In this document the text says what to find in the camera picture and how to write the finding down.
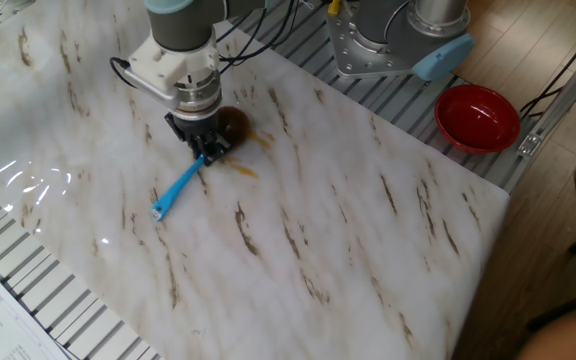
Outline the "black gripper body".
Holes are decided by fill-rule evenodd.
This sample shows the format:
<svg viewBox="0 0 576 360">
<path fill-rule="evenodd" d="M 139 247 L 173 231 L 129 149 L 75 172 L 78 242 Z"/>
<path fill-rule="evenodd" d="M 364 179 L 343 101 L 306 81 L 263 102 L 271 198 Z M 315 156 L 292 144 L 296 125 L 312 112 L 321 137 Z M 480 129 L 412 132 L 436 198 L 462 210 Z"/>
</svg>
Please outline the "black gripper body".
<svg viewBox="0 0 576 360">
<path fill-rule="evenodd" d="M 205 141 L 207 139 L 213 138 L 218 133 L 218 115 L 216 113 L 210 115 L 207 118 L 202 118 L 199 120 L 187 120 L 193 125 L 198 127 L 199 137 L 198 141 Z"/>
</svg>

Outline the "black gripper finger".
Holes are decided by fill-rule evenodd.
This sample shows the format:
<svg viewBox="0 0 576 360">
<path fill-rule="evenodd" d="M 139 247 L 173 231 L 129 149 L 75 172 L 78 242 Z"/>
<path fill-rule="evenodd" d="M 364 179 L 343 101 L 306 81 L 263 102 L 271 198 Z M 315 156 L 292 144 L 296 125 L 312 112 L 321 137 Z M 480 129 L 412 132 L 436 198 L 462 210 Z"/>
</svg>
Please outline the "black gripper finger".
<svg viewBox="0 0 576 360">
<path fill-rule="evenodd" d="M 232 144 L 221 135 L 216 135 L 213 138 L 205 140 L 203 142 L 202 150 L 204 165 L 210 166 L 217 160 L 224 157 L 231 149 Z"/>
<path fill-rule="evenodd" d="M 202 154 L 198 141 L 198 127 L 196 125 L 175 117 L 171 112 L 167 113 L 164 119 L 176 137 L 189 146 L 194 156 L 200 156 Z"/>
</svg>

